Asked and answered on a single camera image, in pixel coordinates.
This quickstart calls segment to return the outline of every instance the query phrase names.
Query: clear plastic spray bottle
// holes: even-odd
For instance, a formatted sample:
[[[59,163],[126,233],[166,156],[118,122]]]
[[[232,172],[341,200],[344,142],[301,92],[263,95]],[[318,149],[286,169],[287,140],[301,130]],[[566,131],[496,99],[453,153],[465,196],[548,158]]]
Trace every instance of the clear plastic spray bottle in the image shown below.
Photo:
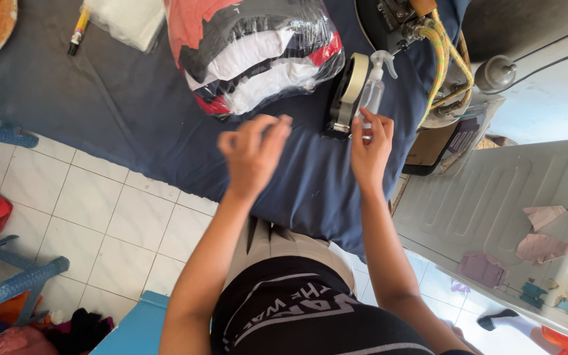
[[[383,92],[385,91],[385,84],[383,83],[383,61],[387,65],[387,69],[390,71],[392,78],[397,79],[398,74],[396,69],[394,69],[394,56],[392,56],[387,51],[376,51],[370,57],[374,68],[367,78],[367,82],[363,87],[363,93],[361,94],[361,99],[359,101],[359,108],[357,109],[357,116],[360,116],[360,109],[364,107],[373,114],[378,113],[378,107],[381,105],[381,99],[383,98]],[[371,124],[363,124],[363,128],[371,128]]]

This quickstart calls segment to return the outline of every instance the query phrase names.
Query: yellow hose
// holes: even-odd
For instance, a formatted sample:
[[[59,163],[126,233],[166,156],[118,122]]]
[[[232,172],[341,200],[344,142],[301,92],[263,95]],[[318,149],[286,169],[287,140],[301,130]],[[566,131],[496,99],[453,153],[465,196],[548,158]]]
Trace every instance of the yellow hose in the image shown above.
[[[441,106],[442,104],[448,102],[454,97],[457,97],[459,94],[467,92],[466,95],[464,95],[463,99],[461,100],[461,104],[465,105],[470,99],[470,94],[472,93],[472,87],[475,84],[475,79],[473,77],[472,70],[470,69],[470,59],[468,57],[468,49],[466,48],[466,41],[464,40],[464,35],[460,31],[460,40],[458,45],[460,46],[460,49],[462,51],[463,54],[462,56],[460,55],[460,53],[458,53],[457,49],[451,42],[451,39],[446,34],[446,29],[442,25],[442,21],[440,20],[437,10],[433,10],[433,12],[431,12],[431,18],[433,19],[433,21],[431,21],[432,23],[430,24],[430,26],[432,26],[436,30],[436,32],[440,34],[440,38],[442,39],[444,46],[446,47],[446,49],[450,51],[450,56],[459,66],[459,68],[464,73],[464,75],[466,75],[466,83],[462,85],[459,90],[451,93],[450,95],[446,96],[445,98],[439,101],[436,101],[435,103],[432,104],[431,108]]]
[[[422,125],[422,122],[427,118],[429,115],[429,111],[433,104],[433,100],[436,97],[436,93],[439,91],[440,87],[444,83],[444,75],[446,74],[446,69],[448,68],[448,63],[446,62],[445,56],[445,48],[444,43],[442,42],[441,37],[439,36],[438,32],[432,28],[422,27],[418,31],[418,35],[424,36],[428,38],[433,45],[433,50],[436,52],[436,56],[438,57],[438,69],[436,72],[436,76],[433,79],[433,86],[431,86],[431,91],[429,92],[429,99],[427,100],[427,109],[424,111],[424,117],[420,120],[420,124],[418,127]]]

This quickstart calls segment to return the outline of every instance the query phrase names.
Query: navy blue cloth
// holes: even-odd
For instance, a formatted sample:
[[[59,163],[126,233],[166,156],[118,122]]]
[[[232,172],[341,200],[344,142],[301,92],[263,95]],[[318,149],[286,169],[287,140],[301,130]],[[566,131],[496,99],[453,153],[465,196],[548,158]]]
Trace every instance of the navy blue cloth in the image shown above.
[[[370,55],[352,0],[324,0],[346,56]],[[438,0],[446,30],[457,39],[468,0]],[[0,119],[28,131],[220,201],[229,178],[216,148],[223,124],[206,116],[178,72],[167,34],[144,54],[89,25],[75,57],[67,55],[80,15],[67,0],[19,2],[16,27],[0,51]],[[379,113],[395,121],[384,178],[389,197],[414,140],[433,82],[436,57],[427,41],[397,55],[398,79],[384,76]],[[295,121],[280,165],[251,213],[363,255],[360,196],[350,170],[350,143],[321,138],[332,81],[312,95],[263,110]]]

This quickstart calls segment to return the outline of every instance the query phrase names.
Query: clear plastic bag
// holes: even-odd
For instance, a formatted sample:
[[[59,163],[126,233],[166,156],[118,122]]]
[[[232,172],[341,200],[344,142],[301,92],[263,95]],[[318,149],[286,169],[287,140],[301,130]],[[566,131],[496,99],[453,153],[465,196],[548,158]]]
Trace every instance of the clear plastic bag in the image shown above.
[[[201,108],[242,120],[341,71],[322,0],[164,0],[170,47]]]

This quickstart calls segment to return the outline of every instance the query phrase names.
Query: white tile floor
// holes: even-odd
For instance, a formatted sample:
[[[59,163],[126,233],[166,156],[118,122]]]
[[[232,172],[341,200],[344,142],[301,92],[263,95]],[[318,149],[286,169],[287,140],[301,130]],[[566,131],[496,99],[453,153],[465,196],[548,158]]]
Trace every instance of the white tile floor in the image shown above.
[[[69,270],[43,289],[40,309],[71,313],[79,307],[119,322],[145,290],[172,291],[217,204],[106,160],[41,137],[25,149],[0,143],[0,193],[14,210],[0,238],[38,262],[67,257]],[[501,305],[450,291],[451,278],[410,254],[423,298],[438,317],[462,327],[490,354],[542,354],[511,329],[486,332],[475,323]],[[367,267],[351,255],[359,299],[376,304]],[[0,280],[18,269],[0,263]]]

